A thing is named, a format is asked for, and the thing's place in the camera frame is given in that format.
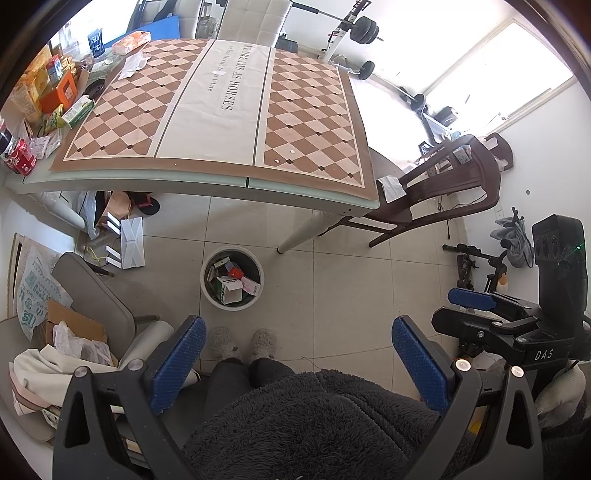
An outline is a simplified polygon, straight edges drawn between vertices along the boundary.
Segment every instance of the weight plate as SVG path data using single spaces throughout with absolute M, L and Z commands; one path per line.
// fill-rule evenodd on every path
M 350 39 L 357 43 L 361 43 L 361 39 L 367 34 L 371 25 L 372 20 L 367 17 L 359 17 L 353 25 L 353 28 L 351 28 L 351 32 L 349 33 Z
M 375 63 L 371 60 L 366 61 L 361 68 L 359 69 L 359 80 L 367 80 L 370 75 L 373 73 L 375 68 Z
M 378 29 L 378 24 L 376 22 L 374 22 L 373 20 L 370 20 L 370 22 L 371 25 L 369 27 L 368 32 L 363 36 L 363 38 L 359 42 L 361 44 L 367 43 L 369 39 L 374 36 L 375 31 Z
M 421 112 L 427 102 L 425 96 L 422 93 L 418 93 L 414 96 L 414 100 L 410 102 L 410 109 L 413 112 Z
M 375 26 L 375 32 L 374 32 L 374 34 L 373 34 L 373 35 L 371 36 L 371 38 L 370 38 L 370 39 L 369 39 L 367 42 L 365 42 L 365 43 L 367 43 L 367 44 L 370 44 L 370 43 L 371 43 L 371 42 L 373 42 L 373 41 L 374 41 L 376 38 L 378 38 L 378 35 L 379 35 L 379 27 L 378 27 L 378 25 L 376 24 L 376 26 Z

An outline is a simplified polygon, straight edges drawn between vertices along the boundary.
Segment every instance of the blue grip pad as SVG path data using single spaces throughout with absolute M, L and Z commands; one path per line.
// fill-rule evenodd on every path
M 452 288 L 447 293 L 447 299 L 454 305 L 467 309 L 489 312 L 496 307 L 496 301 L 488 293 L 480 293 L 465 288 Z
M 421 397 L 432 410 L 441 413 L 449 406 L 447 380 L 402 318 L 392 325 L 392 344 L 413 379 Z
M 207 329 L 200 317 L 195 317 L 191 326 L 164 361 L 152 380 L 150 407 L 158 415 L 173 405 L 178 392 L 195 360 L 205 346 Z

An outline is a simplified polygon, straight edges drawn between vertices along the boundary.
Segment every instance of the checkered pattern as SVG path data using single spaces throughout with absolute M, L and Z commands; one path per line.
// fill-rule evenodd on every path
M 264 164 L 363 186 L 336 67 L 276 53 Z
M 147 155 L 152 139 L 191 65 L 207 40 L 155 40 L 148 64 L 112 82 L 88 115 L 65 160 Z

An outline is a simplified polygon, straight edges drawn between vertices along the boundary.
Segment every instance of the screw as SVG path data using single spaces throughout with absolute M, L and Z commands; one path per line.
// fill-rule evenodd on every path
M 128 363 L 127 368 L 129 368 L 130 370 L 136 371 L 139 370 L 140 368 L 142 368 L 144 366 L 144 362 L 142 362 L 139 358 L 136 358 L 135 360 L 132 360 L 131 362 Z
M 84 377 L 88 373 L 88 369 L 86 367 L 78 367 L 74 370 L 74 376 L 78 378 Z
M 511 367 L 511 373 L 516 377 L 523 377 L 523 369 L 517 365 Z
M 467 372 L 468 370 L 470 370 L 471 367 L 472 366 L 470 365 L 470 362 L 468 360 L 464 360 L 463 358 L 456 360 L 456 368 L 460 372 Z

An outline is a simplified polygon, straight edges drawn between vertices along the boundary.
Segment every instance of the food packaging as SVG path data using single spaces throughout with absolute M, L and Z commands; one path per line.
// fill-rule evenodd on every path
M 111 50 L 113 53 L 118 53 L 119 55 L 127 55 L 130 51 L 135 50 L 139 46 L 149 42 L 150 39 L 150 32 L 132 32 L 118 42 L 114 43 L 111 47 Z
M 242 281 L 229 275 L 216 278 L 213 290 L 223 305 L 242 300 Z
M 62 115 L 62 120 L 74 127 L 94 108 L 95 103 L 88 98 L 88 95 L 82 95 L 70 109 Z

